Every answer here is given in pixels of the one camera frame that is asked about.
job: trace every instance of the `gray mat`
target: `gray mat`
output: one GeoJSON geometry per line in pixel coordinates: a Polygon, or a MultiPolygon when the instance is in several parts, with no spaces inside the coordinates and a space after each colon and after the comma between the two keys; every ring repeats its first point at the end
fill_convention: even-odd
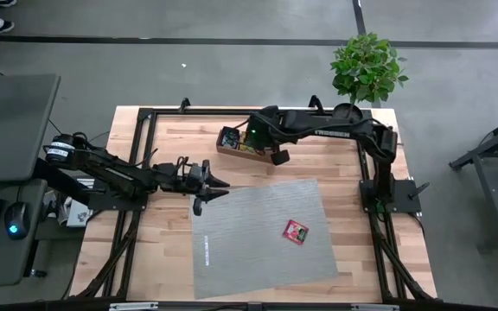
{"type": "Polygon", "coordinates": [[[233,190],[192,223],[195,299],[337,276],[316,180],[233,190]],[[282,236],[290,219],[309,228],[303,245],[282,236]]]}

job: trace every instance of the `wooden table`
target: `wooden table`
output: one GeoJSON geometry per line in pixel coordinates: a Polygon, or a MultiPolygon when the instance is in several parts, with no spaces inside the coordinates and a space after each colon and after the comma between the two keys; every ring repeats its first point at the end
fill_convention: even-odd
{"type": "MultiPolygon", "coordinates": [[[[117,107],[107,148],[127,160],[135,129],[137,106],[117,107]]],[[[392,109],[372,109],[373,117],[397,130],[392,109]]],[[[209,159],[213,174],[233,187],[263,186],[277,181],[316,178],[331,233],[339,276],[322,282],[283,286],[249,293],[209,298],[209,301],[377,302],[380,286],[376,273],[370,225],[361,211],[358,182],[361,171],[356,143],[310,136],[297,145],[285,144],[291,160],[279,167],[222,155],[216,137],[223,126],[245,120],[239,116],[161,116],[153,142],[159,151],[151,163],[176,162],[189,156],[193,162],[209,159]]],[[[144,150],[144,139],[140,144],[144,150]]],[[[408,177],[405,153],[399,144],[393,164],[397,179],[408,177]]],[[[157,192],[150,196],[137,234],[128,300],[193,301],[192,212],[188,197],[157,192]]],[[[73,278],[71,295],[78,294],[96,276],[109,257],[116,212],[103,212],[91,220],[73,278]]],[[[435,296],[424,237],[415,219],[394,214],[399,255],[424,290],[435,296]]],[[[390,289],[395,293],[393,269],[386,259],[390,289]]],[[[122,263],[113,289],[118,288],[122,263]]]]}

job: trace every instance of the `computer mouse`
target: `computer mouse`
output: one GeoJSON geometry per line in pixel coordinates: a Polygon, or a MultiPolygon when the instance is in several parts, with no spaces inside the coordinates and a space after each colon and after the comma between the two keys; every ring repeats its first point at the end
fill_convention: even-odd
{"type": "Polygon", "coordinates": [[[5,231],[10,239],[26,238],[30,228],[28,206],[24,202],[15,202],[7,207],[3,216],[5,231]]]}

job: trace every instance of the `green leaves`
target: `green leaves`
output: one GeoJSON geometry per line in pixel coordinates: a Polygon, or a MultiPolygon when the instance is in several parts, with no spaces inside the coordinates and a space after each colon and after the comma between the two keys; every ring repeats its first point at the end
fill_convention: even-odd
{"type": "Polygon", "coordinates": [[[335,70],[332,85],[339,95],[348,95],[352,104],[386,101],[396,83],[402,87],[408,80],[398,63],[406,58],[398,58],[389,40],[379,40],[373,33],[351,38],[346,47],[334,51],[334,56],[335,61],[330,64],[335,70]]]}

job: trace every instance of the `concrete floor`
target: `concrete floor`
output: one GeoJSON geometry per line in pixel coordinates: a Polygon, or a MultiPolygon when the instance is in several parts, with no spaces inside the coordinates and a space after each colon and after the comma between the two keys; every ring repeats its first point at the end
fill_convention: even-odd
{"type": "MultiPolygon", "coordinates": [[[[348,39],[356,35],[351,3],[23,0],[0,15],[17,22],[15,35],[348,39]]],[[[367,30],[392,40],[498,41],[498,0],[361,4],[367,30]]],[[[338,98],[330,84],[333,50],[0,43],[0,71],[59,74],[53,121],[63,131],[95,136],[109,130],[116,105],[178,105],[189,97],[193,105],[304,106],[316,94],[334,106],[346,98],[338,98]]],[[[408,48],[399,53],[408,58],[411,80],[382,104],[397,111],[415,180],[431,183],[421,201],[438,295],[498,307],[498,251],[476,249],[498,235],[498,219],[483,198],[474,169],[457,174],[447,166],[498,125],[498,49],[408,48]]],[[[53,248],[74,253],[79,245],[53,248]]],[[[39,287],[0,289],[0,303],[61,298],[73,258],[53,256],[45,264],[62,274],[39,287]]]]}

